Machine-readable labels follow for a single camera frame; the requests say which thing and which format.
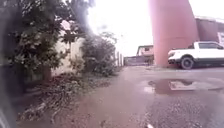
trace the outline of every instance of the dirt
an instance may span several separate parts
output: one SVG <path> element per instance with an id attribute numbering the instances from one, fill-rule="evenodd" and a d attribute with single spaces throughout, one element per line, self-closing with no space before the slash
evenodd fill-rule
<path id="1" fill-rule="evenodd" d="M 219 128 L 224 122 L 223 75 L 222 68 L 154 71 L 126 67 L 109 79 L 109 86 L 101 82 L 106 86 L 72 101 L 57 114 L 55 124 L 39 127 Z"/>

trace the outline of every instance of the white pickup truck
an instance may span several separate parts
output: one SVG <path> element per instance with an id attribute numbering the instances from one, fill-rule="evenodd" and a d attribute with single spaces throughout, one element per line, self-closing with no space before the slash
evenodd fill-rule
<path id="1" fill-rule="evenodd" d="M 183 69 L 192 69 L 195 64 L 224 64 L 224 49 L 217 42 L 194 42 L 186 49 L 170 50 L 169 64 L 176 64 Z"/>

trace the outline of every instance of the puddle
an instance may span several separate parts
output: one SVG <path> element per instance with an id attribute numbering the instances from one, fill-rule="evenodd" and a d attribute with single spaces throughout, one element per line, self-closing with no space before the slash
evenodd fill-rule
<path id="1" fill-rule="evenodd" d="M 160 79 L 155 81 L 149 81 L 150 87 L 145 87 L 144 91 L 147 93 L 158 94 L 172 94 L 183 93 L 189 91 L 221 91 L 223 88 L 217 84 L 211 84 L 207 82 L 195 81 L 190 79 Z"/>

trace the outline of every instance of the sky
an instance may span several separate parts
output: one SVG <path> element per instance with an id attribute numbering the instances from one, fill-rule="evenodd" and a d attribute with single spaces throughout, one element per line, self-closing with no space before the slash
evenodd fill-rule
<path id="1" fill-rule="evenodd" d="M 119 39 L 118 51 L 124 56 L 134 56 L 139 45 L 153 44 L 148 1 L 96 0 L 96 6 L 89 9 L 89 24 L 96 34 L 106 26 Z M 195 16 L 224 19 L 224 0 L 189 1 Z"/>

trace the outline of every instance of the truck window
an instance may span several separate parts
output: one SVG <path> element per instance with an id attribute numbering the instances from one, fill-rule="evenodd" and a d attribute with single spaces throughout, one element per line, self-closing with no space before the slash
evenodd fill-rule
<path id="1" fill-rule="evenodd" d="M 217 49 L 218 47 L 220 46 L 216 43 L 199 43 L 200 49 Z"/>
<path id="2" fill-rule="evenodd" d="M 192 45 L 188 46 L 188 49 L 194 49 L 194 45 L 192 44 Z"/>

